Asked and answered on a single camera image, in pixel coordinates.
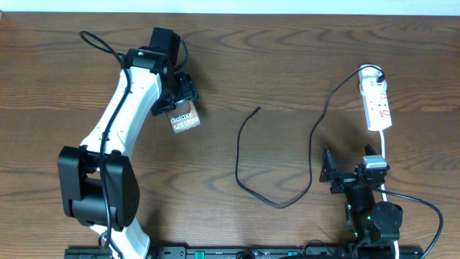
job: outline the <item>white cable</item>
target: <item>white cable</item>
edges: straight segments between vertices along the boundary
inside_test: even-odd
[[[382,157],[383,157],[383,159],[385,159],[385,136],[383,135],[383,129],[381,129],[379,131],[379,133],[380,133],[380,148],[382,150]],[[385,185],[382,184],[380,186],[380,189],[382,191],[384,191],[385,190]],[[383,201],[387,201],[387,194],[382,193],[382,199],[383,199]]]
[[[385,159],[385,136],[383,135],[383,129],[380,130],[379,133],[380,133],[380,147],[381,147],[381,151],[382,151],[381,153],[382,153],[383,159]],[[385,185],[382,184],[380,186],[380,189],[382,191],[384,191],[385,190]],[[387,200],[387,194],[382,193],[382,199],[383,199],[383,201],[388,201]],[[395,246],[395,259],[400,259],[400,246],[397,243],[397,241],[394,241],[393,245]]]
[[[395,259],[400,259],[400,246],[397,241],[394,241],[393,245],[395,246]]]

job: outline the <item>wooden table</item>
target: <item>wooden table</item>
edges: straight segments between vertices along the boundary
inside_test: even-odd
[[[387,74],[392,110],[387,188],[438,206],[446,224],[430,258],[460,257],[459,18],[7,13],[0,21],[0,258],[61,258],[69,245],[96,245],[96,233],[63,213],[57,158],[96,125],[119,65],[78,32],[125,52],[147,45],[154,26],[188,43],[186,70],[201,95],[199,127],[174,135],[165,115],[149,115],[134,149],[137,215],[155,242],[291,246],[353,238],[344,195],[330,195],[318,178],[325,145],[342,171],[353,170],[367,143],[379,149],[358,78],[333,97],[313,136],[313,185],[289,209],[271,209],[237,186],[236,135],[262,106],[241,136],[240,177],[289,201],[308,183],[308,134],[327,96],[374,63]],[[434,211],[390,201],[404,209],[400,243],[427,247],[438,226]]]

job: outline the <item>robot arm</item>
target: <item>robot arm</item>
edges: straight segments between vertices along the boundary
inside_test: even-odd
[[[150,110],[153,115],[175,109],[198,98],[189,75],[175,71],[180,38],[170,29],[154,28],[148,47],[131,49],[124,56],[131,91],[110,128],[104,150],[106,185],[111,201],[111,251],[114,258],[143,259],[150,246],[135,215],[139,186],[129,162],[134,144]],[[98,170],[102,135],[127,88],[124,71],[115,94],[96,127],[80,147],[64,147],[58,158],[64,212],[102,235],[106,231],[106,207],[101,180],[89,178]]]

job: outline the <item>power strip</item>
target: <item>power strip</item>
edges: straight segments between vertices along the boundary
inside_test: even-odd
[[[382,72],[375,68],[365,68],[359,72],[359,90],[364,103],[367,129],[371,131],[382,131],[392,125],[386,92],[387,81],[377,82],[381,75]]]

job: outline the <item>white wall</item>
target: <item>white wall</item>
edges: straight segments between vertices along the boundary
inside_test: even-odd
[[[0,0],[4,12],[460,15],[460,0]]]

